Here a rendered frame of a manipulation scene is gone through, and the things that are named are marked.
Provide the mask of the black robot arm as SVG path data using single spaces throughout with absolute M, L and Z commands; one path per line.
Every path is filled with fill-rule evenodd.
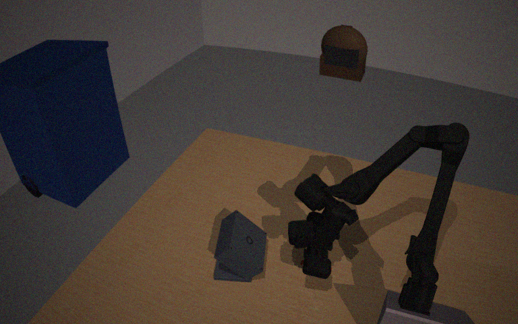
M 305 179 L 296 189 L 295 196 L 311 211 L 321 211 L 319 224 L 330 232 L 341 231 L 345 223 L 351 225 L 359 218 L 343 199 L 353 205 L 364 204 L 379 184 L 421 147 L 442 151 L 442 162 L 432 200 L 423 228 L 418 236 L 411 235 L 406 264 L 411 277 L 403 285 L 399 296 L 402 309 L 430 316 L 430 307 L 436 293 L 438 272 L 433 264 L 436 242 L 442 218 L 447 207 L 455 172 L 469 142 L 469 131 L 457 122 L 450 125 L 414 126 L 373 164 L 346 177 L 340 184 L 328 186 L 316 174 Z M 334 197 L 333 197 L 334 196 Z M 295 248 L 315 247 L 316 217 L 311 221 L 288 223 L 289 243 Z

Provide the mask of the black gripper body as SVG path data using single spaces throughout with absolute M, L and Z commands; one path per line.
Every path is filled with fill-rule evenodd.
M 306 220 L 311 221 L 313 217 L 316 217 L 315 234 L 319 236 L 315 247 L 311 248 L 310 254 L 304 259 L 302 272 L 306 275 L 326 279 L 331 274 L 331 261 L 328 259 L 328 250 L 332 251 L 333 242 L 340 238 L 340 232 L 330 233 L 323 229 L 319 224 L 320 215 L 321 213 L 313 211 L 306 218 Z

